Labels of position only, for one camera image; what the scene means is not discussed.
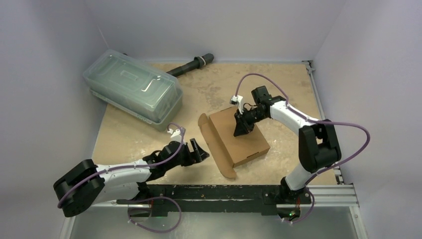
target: black cylindrical pipe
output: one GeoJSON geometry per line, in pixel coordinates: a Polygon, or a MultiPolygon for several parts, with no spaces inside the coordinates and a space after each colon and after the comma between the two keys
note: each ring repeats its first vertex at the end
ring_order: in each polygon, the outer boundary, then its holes
{"type": "Polygon", "coordinates": [[[200,69],[206,64],[211,63],[213,60],[214,60],[214,55],[212,55],[211,53],[205,54],[203,56],[197,56],[194,58],[193,61],[183,66],[176,67],[173,70],[168,71],[167,74],[170,74],[174,77],[178,77],[194,69],[200,69]]]}

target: wooden table surface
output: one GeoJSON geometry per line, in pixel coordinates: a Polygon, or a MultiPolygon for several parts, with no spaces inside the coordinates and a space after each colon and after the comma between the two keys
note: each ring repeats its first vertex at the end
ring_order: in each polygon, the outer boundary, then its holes
{"type": "MultiPolygon", "coordinates": [[[[164,71],[181,64],[152,64],[164,71]]],[[[195,138],[200,147],[210,152],[198,127],[202,113],[212,114],[230,107],[237,83],[247,73],[260,73],[274,80],[288,94],[290,103],[302,112],[319,118],[317,103],[306,68],[302,64],[219,64],[179,77],[183,89],[183,106],[173,122],[185,127],[185,139],[195,138]]],[[[251,90],[267,86],[272,96],[281,95],[266,80],[247,77],[239,90],[245,102],[253,103],[251,90]]],[[[176,167],[150,184],[279,184],[299,163],[298,137],[281,123],[266,119],[257,124],[271,149],[265,156],[235,168],[237,178],[224,178],[212,156],[190,167],[176,167]]],[[[158,132],[139,119],[108,105],[94,148],[96,164],[127,163],[162,149],[170,135],[158,132]]],[[[336,184],[332,170],[317,177],[311,184],[336,184]]]]}

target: gray wall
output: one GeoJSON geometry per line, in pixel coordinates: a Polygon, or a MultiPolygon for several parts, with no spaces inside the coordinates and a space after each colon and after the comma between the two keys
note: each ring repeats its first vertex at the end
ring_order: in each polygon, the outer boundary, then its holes
{"type": "Polygon", "coordinates": [[[106,45],[83,0],[2,0],[0,22],[0,238],[58,238],[53,183],[92,155],[105,105],[81,74],[106,45]]]}
{"type": "MultiPolygon", "coordinates": [[[[366,126],[372,141],[342,169],[370,238],[421,238],[422,1],[350,0],[315,58],[328,118],[366,126]]],[[[340,129],[343,155],[364,141],[340,129]]]]}
{"type": "Polygon", "coordinates": [[[150,61],[313,59],[345,0],[86,0],[110,48],[150,61]]]}

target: open cardboard box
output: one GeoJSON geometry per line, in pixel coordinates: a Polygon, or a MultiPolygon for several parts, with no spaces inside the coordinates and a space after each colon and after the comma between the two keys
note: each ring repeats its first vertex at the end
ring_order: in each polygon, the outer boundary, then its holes
{"type": "Polygon", "coordinates": [[[207,116],[202,114],[198,126],[210,152],[224,177],[235,179],[234,167],[247,163],[270,150],[270,145],[258,126],[247,134],[234,137],[237,107],[231,107],[207,116]]]}

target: robotic arm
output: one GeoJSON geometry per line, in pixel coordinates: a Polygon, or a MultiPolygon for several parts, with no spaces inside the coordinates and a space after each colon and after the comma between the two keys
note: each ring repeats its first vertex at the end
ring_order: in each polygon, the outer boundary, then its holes
{"type": "Polygon", "coordinates": [[[168,145],[138,161],[117,165],[95,165],[91,159],[86,159],[76,165],[53,186],[64,215],[73,217],[100,202],[147,197],[140,195],[148,193],[146,182],[164,176],[166,171],[178,165],[190,166],[209,157],[195,139],[190,139],[193,148],[190,152],[188,144],[182,142],[179,130],[171,130],[170,133],[172,141],[168,145]],[[171,160],[160,163],[172,155],[174,156],[171,160]]]}
{"type": "Polygon", "coordinates": [[[286,104],[286,99],[281,96],[272,97],[265,86],[251,93],[256,105],[249,110],[241,104],[242,96],[233,96],[230,100],[231,104],[239,107],[234,115],[236,127],[233,135],[238,137],[248,134],[253,131],[255,123],[271,118],[284,124],[299,137],[300,163],[281,180],[279,193],[282,200],[293,201],[318,170],[340,160],[341,151],[334,126],[310,122],[318,119],[286,104]]]}

